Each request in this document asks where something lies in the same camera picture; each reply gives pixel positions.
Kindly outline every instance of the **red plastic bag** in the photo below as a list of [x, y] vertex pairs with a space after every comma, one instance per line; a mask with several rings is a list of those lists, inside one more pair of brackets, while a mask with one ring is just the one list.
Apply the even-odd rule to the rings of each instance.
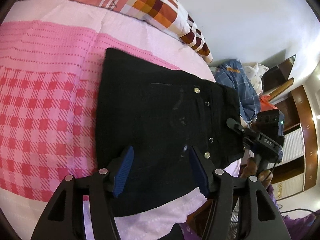
[[270, 98], [269, 95], [260, 97], [261, 112], [272, 110], [272, 109], [278, 109], [273, 104], [269, 103], [269, 101], [268, 101], [269, 98]]

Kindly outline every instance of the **blue gripper pad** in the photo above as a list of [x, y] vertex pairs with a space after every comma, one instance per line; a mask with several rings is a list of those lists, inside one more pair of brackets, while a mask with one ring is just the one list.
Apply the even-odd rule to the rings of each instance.
[[208, 176], [197, 156], [197, 153], [193, 147], [189, 150], [189, 162], [192, 169], [193, 178], [199, 187], [201, 194], [204, 197], [209, 195], [209, 180]]
[[124, 154], [123, 160], [117, 174], [114, 177], [114, 187], [112, 191], [114, 197], [118, 197], [119, 194], [122, 193], [133, 162], [133, 147], [129, 146], [126, 150], [126, 153], [122, 153]]

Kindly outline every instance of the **finger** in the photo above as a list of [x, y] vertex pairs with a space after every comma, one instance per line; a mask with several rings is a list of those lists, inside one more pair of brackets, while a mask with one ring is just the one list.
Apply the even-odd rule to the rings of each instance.
[[259, 180], [262, 182], [262, 185], [267, 188], [269, 187], [273, 174], [270, 170], [263, 171], [259, 174]]
[[247, 159], [247, 166], [243, 169], [241, 178], [246, 179], [251, 175], [255, 175], [257, 172], [257, 165], [254, 158]]

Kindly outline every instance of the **bed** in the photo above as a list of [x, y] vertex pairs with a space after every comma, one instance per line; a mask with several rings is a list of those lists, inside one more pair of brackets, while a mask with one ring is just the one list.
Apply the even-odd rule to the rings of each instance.
[[[186, 44], [146, 22], [75, 1], [18, 1], [0, 36], [0, 206], [23, 240], [31, 238], [66, 175], [96, 169], [93, 131], [106, 48], [214, 82], [206, 62]], [[226, 171], [237, 176], [239, 167], [236, 161]], [[195, 189], [116, 218], [121, 239], [158, 239], [205, 201]], [[93, 239], [88, 201], [84, 218], [87, 239]], [[155, 219], [156, 227], [149, 223]]]

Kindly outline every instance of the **black skirt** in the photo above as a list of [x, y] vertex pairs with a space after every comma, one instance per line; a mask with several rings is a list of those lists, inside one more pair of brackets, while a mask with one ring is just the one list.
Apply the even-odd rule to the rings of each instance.
[[242, 139], [226, 125], [230, 117], [240, 122], [235, 90], [117, 49], [106, 50], [96, 114], [99, 168], [127, 145], [134, 149], [124, 191], [112, 203], [117, 217], [159, 207], [195, 189], [191, 146], [210, 152], [222, 169], [244, 154]]

